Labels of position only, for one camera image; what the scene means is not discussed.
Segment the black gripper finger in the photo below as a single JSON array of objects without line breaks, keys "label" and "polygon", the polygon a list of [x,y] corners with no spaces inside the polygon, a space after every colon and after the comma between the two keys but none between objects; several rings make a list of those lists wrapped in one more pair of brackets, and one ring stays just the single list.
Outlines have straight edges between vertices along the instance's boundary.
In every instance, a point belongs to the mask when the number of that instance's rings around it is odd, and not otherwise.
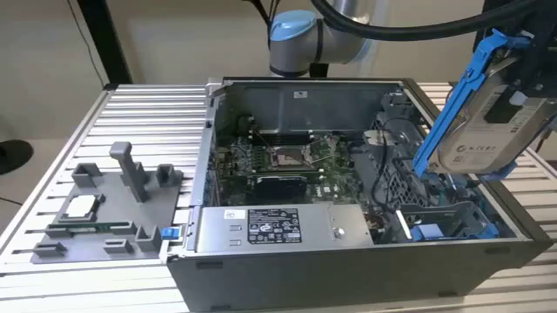
[{"label": "black gripper finger", "polygon": [[522,105],[510,103],[510,97],[501,96],[484,116],[484,120],[489,124],[506,124],[510,122],[521,108]]}]

